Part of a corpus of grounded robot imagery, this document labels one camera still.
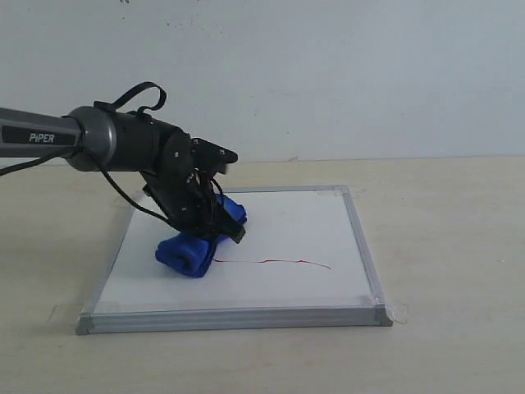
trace white board surface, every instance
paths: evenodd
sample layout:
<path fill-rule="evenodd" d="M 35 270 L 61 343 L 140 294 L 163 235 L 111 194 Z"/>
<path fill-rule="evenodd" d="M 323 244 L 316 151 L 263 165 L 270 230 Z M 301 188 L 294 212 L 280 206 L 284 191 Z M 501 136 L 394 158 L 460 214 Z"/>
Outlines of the white board surface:
<path fill-rule="evenodd" d="M 240 244 L 224 241 L 205 277 L 183 277 L 159 263 L 158 242 L 176 235 L 135 211 L 95 314 L 191 309 L 370 305 L 372 293 L 339 191 L 233 193 L 248 222 Z M 140 203 L 158 212 L 147 197 Z M 306 259 L 307 263 L 251 263 Z"/>

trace blue cloth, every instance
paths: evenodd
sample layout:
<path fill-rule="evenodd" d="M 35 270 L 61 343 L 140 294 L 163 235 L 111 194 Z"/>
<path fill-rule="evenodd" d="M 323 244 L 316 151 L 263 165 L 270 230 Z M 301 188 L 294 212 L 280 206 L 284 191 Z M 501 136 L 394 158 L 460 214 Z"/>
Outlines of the blue cloth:
<path fill-rule="evenodd" d="M 217 196 L 217 199 L 220 203 L 221 196 Z M 246 222 L 244 207 L 227 196 L 225 196 L 224 208 L 239 223 Z M 181 232 L 173 238 L 160 242 L 155 258 L 159 263 L 187 277 L 203 277 L 210 268 L 217 246 L 227 238 L 227 236 L 219 236 L 214 241 L 205 241 Z"/>

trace red line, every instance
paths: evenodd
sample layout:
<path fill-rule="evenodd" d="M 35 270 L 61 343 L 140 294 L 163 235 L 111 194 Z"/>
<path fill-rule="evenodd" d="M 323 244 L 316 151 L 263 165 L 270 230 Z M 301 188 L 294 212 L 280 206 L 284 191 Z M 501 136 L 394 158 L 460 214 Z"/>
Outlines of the red line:
<path fill-rule="evenodd" d="M 331 269 L 329 265 L 321 264 L 321 263 L 315 263 L 313 261 L 308 260 L 285 260 L 285 259 L 266 259 L 266 260 L 259 260 L 259 261 L 248 261 L 248 260 L 220 260 L 220 259 L 213 259 L 213 261 L 217 261 L 218 263 L 270 263 L 270 262 L 283 262 L 283 263 L 306 263 L 306 264 L 312 264 L 317 265 L 318 267 L 324 267 Z"/>

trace white wall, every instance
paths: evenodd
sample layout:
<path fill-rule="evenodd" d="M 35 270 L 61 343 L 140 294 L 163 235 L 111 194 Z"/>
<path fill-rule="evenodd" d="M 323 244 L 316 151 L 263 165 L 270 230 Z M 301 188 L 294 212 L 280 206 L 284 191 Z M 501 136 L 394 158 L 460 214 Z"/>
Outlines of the white wall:
<path fill-rule="evenodd" d="M 3 107 L 153 80 L 243 161 L 525 153 L 523 0 L 3 0 L 0 37 Z"/>

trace beige table surface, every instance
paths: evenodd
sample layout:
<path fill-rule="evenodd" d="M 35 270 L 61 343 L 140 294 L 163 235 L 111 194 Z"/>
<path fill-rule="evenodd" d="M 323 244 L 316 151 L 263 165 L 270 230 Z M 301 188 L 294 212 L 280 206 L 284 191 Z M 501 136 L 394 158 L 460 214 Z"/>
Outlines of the beige table surface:
<path fill-rule="evenodd" d="M 120 203 L 100 174 L 39 167 L 0 179 L 0 392 L 525 392 L 525 158 L 249 163 L 221 183 L 349 185 L 403 323 L 76 337 Z"/>

